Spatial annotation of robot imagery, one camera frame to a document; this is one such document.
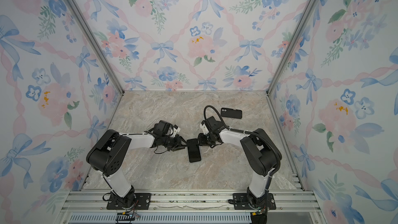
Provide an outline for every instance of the black cable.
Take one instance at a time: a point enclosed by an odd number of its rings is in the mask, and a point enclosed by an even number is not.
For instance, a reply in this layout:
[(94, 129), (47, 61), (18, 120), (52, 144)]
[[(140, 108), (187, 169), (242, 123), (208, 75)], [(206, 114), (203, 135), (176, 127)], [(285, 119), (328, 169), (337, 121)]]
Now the black cable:
[(109, 199), (108, 199), (108, 200), (105, 200), (105, 196), (106, 196), (107, 194), (111, 194), (111, 192), (105, 193), (105, 194), (102, 196), (102, 200), (103, 200), (104, 202), (109, 201)]
[(163, 154), (163, 153), (165, 153), (165, 152), (167, 151), (167, 150), (165, 150), (164, 152), (156, 153), (156, 151), (158, 150), (158, 147), (159, 147), (159, 146), (156, 147), (156, 150), (154, 150), (153, 153), (155, 153), (155, 154)]
[(207, 109), (208, 107), (212, 108), (212, 109), (216, 112), (216, 114), (217, 114), (218, 117), (220, 118), (220, 121), (222, 122), (222, 124), (224, 125), (224, 127), (225, 127), (226, 129), (229, 129), (229, 130), (232, 131), (232, 132), (239, 132), (239, 133), (245, 133), (245, 134), (249, 134), (249, 135), (256, 136), (256, 137), (258, 137), (261, 141), (263, 141), (263, 142), (271, 149), (272, 153), (274, 154), (274, 156), (275, 156), (275, 158), (276, 158), (276, 167), (275, 167), (275, 169), (274, 169), (273, 171), (271, 171), (271, 172), (269, 173), (269, 176), (270, 176), (270, 177), (272, 177), (272, 176), (281, 168), (281, 158), (279, 157), (279, 154), (278, 154), (278, 152), (276, 151), (277, 148), (276, 148), (273, 144), (271, 144), (270, 142), (268, 142), (268, 140), (266, 140), (264, 137), (262, 137), (261, 135), (258, 135), (258, 134), (255, 133), (255, 132), (247, 132), (247, 131), (243, 131), (243, 130), (239, 130), (239, 129), (229, 128), (229, 127), (225, 124), (225, 122), (224, 122), (224, 120), (222, 119), (220, 113), (217, 111), (217, 109), (216, 109), (214, 106), (207, 105), (207, 106), (205, 107), (205, 109), (203, 110), (203, 116), (205, 117), (205, 120), (207, 120), (207, 118), (206, 118), (206, 109)]

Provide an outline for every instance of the floral wallpaper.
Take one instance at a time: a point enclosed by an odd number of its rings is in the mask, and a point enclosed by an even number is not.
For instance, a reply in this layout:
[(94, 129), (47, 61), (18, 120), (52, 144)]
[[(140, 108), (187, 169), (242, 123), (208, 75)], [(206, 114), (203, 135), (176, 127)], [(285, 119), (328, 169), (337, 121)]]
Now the floral wallpaper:
[(328, 224), (398, 223), (397, 9), (319, 0), (272, 92)]
[(53, 223), (120, 94), (63, 0), (0, 9), (0, 223)]
[(307, 4), (76, 1), (125, 90), (167, 91), (266, 90)]

